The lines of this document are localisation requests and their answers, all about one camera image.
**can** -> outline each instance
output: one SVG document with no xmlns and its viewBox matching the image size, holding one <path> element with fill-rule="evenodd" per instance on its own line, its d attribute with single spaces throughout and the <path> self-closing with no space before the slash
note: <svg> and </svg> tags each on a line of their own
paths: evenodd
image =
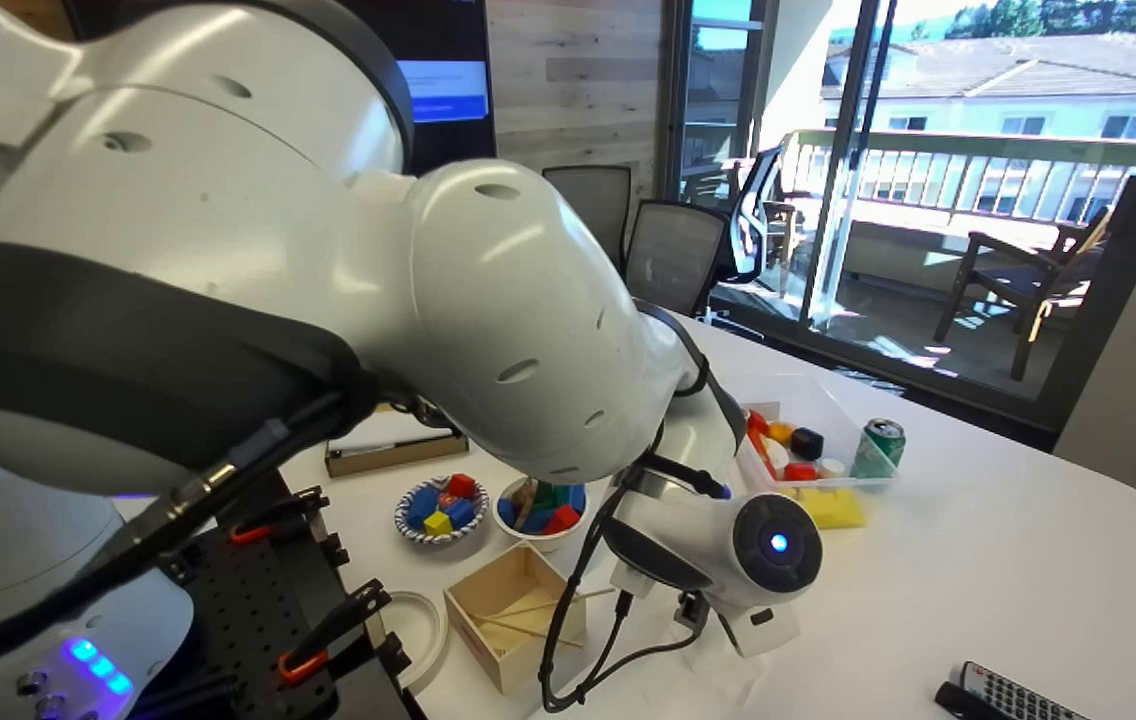
<svg viewBox="0 0 1136 720">
<path fill-rule="evenodd" d="M 868 421 L 865 436 L 893 459 L 901 462 L 904 454 L 904 426 L 895 421 Z"/>
<path fill-rule="evenodd" d="M 904 426 L 895 421 L 868 421 L 861 426 L 851 475 L 890 480 L 904 454 Z"/>
</svg>

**bowl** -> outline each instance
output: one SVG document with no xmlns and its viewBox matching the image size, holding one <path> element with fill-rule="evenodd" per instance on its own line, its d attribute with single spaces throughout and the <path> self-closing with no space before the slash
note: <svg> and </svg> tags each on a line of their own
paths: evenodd
<svg viewBox="0 0 1136 720">
<path fill-rule="evenodd" d="M 472 535 L 487 514 L 487 490 L 466 473 L 418 485 L 402 508 L 398 529 L 422 548 L 443 548 Z"/>
<path fill-rule="evenodd" d="M 496 529 L 543 554 L 560 552 L 579 531 L 590 508 L 585 485 L 514 480 L 496 504 Z"/>
</svg>

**yellow object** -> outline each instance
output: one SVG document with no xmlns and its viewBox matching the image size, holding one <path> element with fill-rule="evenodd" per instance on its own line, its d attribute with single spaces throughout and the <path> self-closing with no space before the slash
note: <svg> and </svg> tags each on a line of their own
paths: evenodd
<svg viewBox="0 0 1136 720">
<path fill-rule="evenodd" d="M 794 499 L 815 529 L 865 529 L 865 504 L 851 487 L 798 487 Z"/>
<path fill-rule="evenodd" d="M 422 521 L 422 529 L 423 529 L 429 535 L 450 535 L 450 531 L 452 531 L 452 521 L 450 521 L 450 511 L 429 511 L 429 514 Z"/>
<path fill-rule="evenodd" d="M 767 425 L 767 436 L 784 449 L 794 449 L 798 426 L 794 425 Z"/>
</svg>

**balcony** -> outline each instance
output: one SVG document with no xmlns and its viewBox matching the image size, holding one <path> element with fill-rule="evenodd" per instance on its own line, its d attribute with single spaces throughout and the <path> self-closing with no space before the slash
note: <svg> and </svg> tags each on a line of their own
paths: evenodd
<svg viewBox="0 0 1136 720">
<path fill-rule="evenodd" d="M 781 182 L 804 189 L 815 199 L 799 205 L 804 221 L 788 242 L 788 258 L 767 262 L 753 286 L 717 286 L 717 313 L 725 313 L 725 294 L 788 318 L 799 309 L 834 133 L 794 133 L 784 149 Z M 950 346 L 934 345 L 968 233 L 1049 246 L 1055 222 L 1089 222 L 1119 197 L 1134 173 L 1136 144 L 1124 141 L 871 135 L 851 191 L 857 205 L 837 313 L 815 323 L 815 330 L 1033 398 L 1074 329 L 1074 313 L 1055 313 L 1043 323 L 1024 378 L 1010 376 L 1016 323 L 1000 305 L 966 309 Z"/>
</svg>

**balcony railing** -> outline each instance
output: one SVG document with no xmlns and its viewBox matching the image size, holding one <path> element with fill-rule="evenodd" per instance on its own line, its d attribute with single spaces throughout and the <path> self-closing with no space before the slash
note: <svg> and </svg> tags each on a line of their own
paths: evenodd
<svg viewBox="0 0 1136 720">
<path fill-rule="evenodd" d="M 794 133 L 784 182 L 820 191 L 830 150 L 830 129 Z M 857 199 L 950 215 L 1085 222 L 1119 197 L 1134 173 L 1136 144 L 1129 141 L 871 133 Z"/>
</svg>

